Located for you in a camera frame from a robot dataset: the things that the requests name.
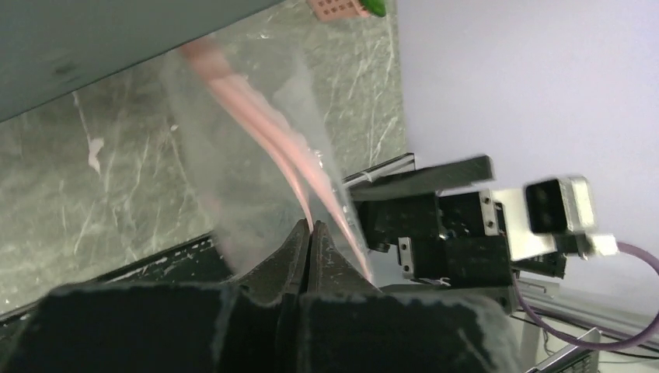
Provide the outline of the clear zip top bag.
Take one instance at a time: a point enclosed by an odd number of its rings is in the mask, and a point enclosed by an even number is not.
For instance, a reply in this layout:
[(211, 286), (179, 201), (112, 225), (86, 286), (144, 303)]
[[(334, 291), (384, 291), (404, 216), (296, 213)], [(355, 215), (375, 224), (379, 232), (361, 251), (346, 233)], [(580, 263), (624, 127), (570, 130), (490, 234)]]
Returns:
[(299, 47), (202, 37), (166, 55), (163, 79), (198, 199), (233, 272), (264, 261), (296, 224), (322, 221), (374, 280)]

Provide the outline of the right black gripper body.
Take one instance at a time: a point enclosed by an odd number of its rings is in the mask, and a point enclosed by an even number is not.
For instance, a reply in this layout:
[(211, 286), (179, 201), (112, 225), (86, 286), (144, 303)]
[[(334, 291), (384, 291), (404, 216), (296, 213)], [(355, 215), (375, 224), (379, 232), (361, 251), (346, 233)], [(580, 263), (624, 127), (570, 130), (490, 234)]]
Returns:
[(364, 201), (357, 215), (370, 249), (396, 249), (404, 278), (443, 288), (512, 284), (502, 204), (489, 191)]

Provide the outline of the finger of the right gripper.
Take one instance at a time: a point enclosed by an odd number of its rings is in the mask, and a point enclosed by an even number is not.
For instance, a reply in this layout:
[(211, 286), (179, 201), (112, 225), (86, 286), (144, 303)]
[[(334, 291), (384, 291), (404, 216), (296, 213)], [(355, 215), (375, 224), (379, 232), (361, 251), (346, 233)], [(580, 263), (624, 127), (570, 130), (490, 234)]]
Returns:
[(379, 177), (371, 183), (361, 183), (350, 188), (350, 196), (354, 201), (391, 200), (469, 187), (493, 178), (491, 157), (480, 155), (444, 165)]

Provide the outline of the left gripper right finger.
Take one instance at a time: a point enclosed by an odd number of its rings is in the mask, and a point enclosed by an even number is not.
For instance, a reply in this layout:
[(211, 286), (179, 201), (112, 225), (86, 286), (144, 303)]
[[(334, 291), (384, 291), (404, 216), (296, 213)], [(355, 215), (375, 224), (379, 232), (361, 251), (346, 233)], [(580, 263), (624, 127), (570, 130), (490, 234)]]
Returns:
[(309, 293), (377, 295), (380, 290), (341, 254), (327, 224), (317, 221), (309, 251)]

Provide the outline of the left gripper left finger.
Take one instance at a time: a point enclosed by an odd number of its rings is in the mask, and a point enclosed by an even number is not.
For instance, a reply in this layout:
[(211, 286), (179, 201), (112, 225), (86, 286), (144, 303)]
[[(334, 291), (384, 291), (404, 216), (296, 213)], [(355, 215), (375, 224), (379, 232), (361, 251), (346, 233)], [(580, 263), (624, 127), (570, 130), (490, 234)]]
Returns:
[(247, 274), (233, 277), (227, 283), (240, 286), (251, 299), (261, 304), (278, 302), (291, 282), (294, 289), (298, 287), (309, 237), (308, 222), (305, 219), (298, 221), (278, 249)]

